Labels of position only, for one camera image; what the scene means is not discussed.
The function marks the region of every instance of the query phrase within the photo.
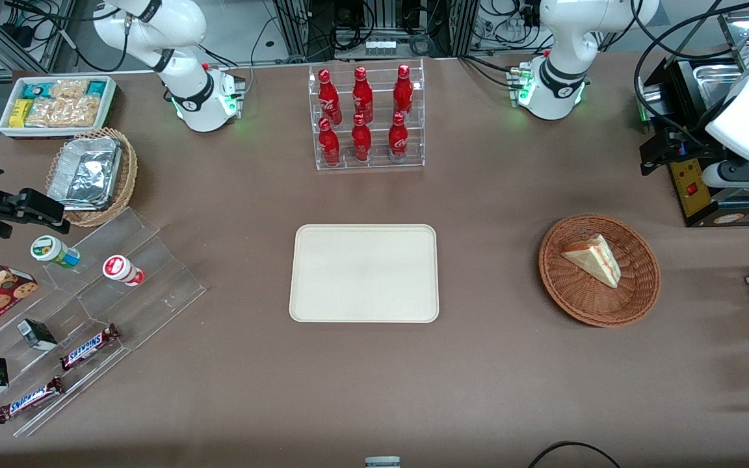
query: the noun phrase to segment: snickers bar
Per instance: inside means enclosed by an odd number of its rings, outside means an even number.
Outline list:
[[[65,387],[62,386],[62,380],[59,376],[56,376],[47,385],[39,387],[10,405],[2,406],[0,408],[0,424],[7,423],[27,408],[39,406],[45,400],[63,393],[65,393]]]
[[[120,333],[117,332],[115,325],[110,323],[109,326],[102,329],[100,333],[96,334],[95,337],[91,338],[91,340],[86,341],[82,346],[68,353],[68,356],[61,357],[60,363],[62,363],[62,370],[71,370],[76,365],[91,358],[101,347],[106,346],[110,341],[119,336]]]

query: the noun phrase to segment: foil container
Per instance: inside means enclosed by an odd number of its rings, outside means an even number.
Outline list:
[[[66,143],[47,195],[66,211],[104,211],[112,205],[122,143],[110,136]]]

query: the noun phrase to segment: white tray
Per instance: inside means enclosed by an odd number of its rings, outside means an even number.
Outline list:
[[[433,322],[435,230],[424,224],[302,226],[289,312],[297,322]]]
[[[13,104],[16,100],[21,97],[21,92],[25,89],[27,84],[36,83],[50,83],[56,82],[60,78],[70,78],[75,80],[89,80],[90,82],[106,82],[106,89],[103,90],[103,95],[100,98],[100,107],[98,107],[98,116],[94,119],[94,124],[91,127],[54,127],[54,128],[42,128],[42,127],[10,127],[8,121],[10,119],[11,112],[13,112]],[[0,118],[0,132],[12,138],[59,138],[59,137],[72,137],[74,135],[80,135],[87,131],[99,130],[103,127],[106,122],[106,118],[109,115],[109,109],[112,106],[112,99],[114,97],[116,83],[112,78],[101,76],[101,75],[72,75],[72,76],[51,76],[51,77],[30,77],[30,78],[19,78],[13,83],[13,89],[11,95],[8,98],[8,105],[5,106],[4,112],[2,112],[2,118]]]

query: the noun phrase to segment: red lid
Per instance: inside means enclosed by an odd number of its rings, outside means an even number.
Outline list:
[[[320,80],[320,83],[330,83],[331,82],[331,73],[323,68],[322,70],[317,72],[317,79]]]
[[[127,259],[122,255],[112,255],[103,264],[103,273],[110,278],[119,275],[125,269]]]

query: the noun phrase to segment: yellow panel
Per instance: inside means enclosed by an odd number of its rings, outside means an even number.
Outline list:
[[[669,168],[672,169],[672,179],[675,180],[675,189],[678,190],[678,198],[681,198],[681,206],[685,215],[692,216],[713,202],[710,197],[710,190],[704,185],[704,180],[701,177],[701,166],[698,164],[698,159],[672,162],[669,164]],[[689,194],[690,186],[694,187],[692,195]]]

